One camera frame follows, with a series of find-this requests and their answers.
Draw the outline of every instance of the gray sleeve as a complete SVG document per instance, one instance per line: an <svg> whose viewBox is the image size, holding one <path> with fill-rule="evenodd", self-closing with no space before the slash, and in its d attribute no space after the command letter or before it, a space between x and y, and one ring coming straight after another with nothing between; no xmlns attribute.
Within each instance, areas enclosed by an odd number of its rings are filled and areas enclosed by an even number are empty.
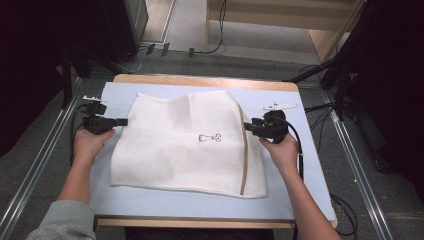
<svg viewBox="0 0 424 240"><path fill-rule="evenodd" d="M86 204L71 200L56 201L27 240L96 239L93 222L94 212Z"/></svg>

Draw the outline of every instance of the white fabric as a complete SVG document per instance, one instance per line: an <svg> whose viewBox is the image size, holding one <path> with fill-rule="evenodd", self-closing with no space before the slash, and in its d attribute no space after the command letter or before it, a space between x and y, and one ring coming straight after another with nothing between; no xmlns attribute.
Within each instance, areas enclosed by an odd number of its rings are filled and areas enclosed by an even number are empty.
<svg viewBox="0 0 424 240"><path fill-rule="evenodd" d="M265 197L262 148L243 121L249 120L225 91L178 99L139 93L112 155L112 185Z"/></svg>

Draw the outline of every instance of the wooden table edge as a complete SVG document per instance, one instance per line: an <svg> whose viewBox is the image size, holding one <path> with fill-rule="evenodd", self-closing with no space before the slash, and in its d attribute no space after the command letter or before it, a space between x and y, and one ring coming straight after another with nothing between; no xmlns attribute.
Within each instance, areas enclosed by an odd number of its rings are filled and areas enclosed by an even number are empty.
<svg viewBox="0 0 424 240"><path fill-rule="evenodd" d="M175 227L175 228L293 228L291 220L234 220L234 219L196 219L196 218L143 218L97 216L99 226L119 227ZM336 228L337 219L330 222Z"/></svg>
<svg viewBox="0 0 424 240"><path fill-rule="evenodd" d="M115 76L113 82L299 92L297 85L294 83L224 77L119 74Z"/></svg>

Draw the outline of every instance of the person's hand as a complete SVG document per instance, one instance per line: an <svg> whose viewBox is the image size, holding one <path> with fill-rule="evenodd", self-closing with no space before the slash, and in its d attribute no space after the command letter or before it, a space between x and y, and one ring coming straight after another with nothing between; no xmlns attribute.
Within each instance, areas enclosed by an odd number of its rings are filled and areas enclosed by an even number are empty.
<svg viewBox="0 0 424 240"><path fill-rule="evenodd" d="M94 135L86 129L80 129L75 134L74 140L74 163L83 162L92 166L94 158L102 150L106 140L115 134L115 130L109 130L100 135Z"/></svg>
<svg viewBox="0 0 424 240"><path fill-rule="evenodd" d="M269 151L272 161L281 173L297 171L298 144L290 133L287 133L279 144L271 143L265 138L260 138L259 141Z"/></svg>

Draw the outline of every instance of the person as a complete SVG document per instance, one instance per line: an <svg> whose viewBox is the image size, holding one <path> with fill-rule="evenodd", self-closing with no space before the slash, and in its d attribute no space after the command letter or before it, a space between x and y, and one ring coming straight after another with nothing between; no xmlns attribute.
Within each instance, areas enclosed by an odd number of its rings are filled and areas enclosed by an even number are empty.
<svg viewBox="0 0 424 240"><path fill-rule="evenodd" d="M32 239L96 239L95 215L89 208L90 170L104 143L115 134L109 130L94 135L85 129L75 135L74 163L60 191L40 226L31 232ZM260 138L278 168L292 203L299 237L308 239L340 239L321 212L297 171L298 145L288 133L279 144Z"/></svg>

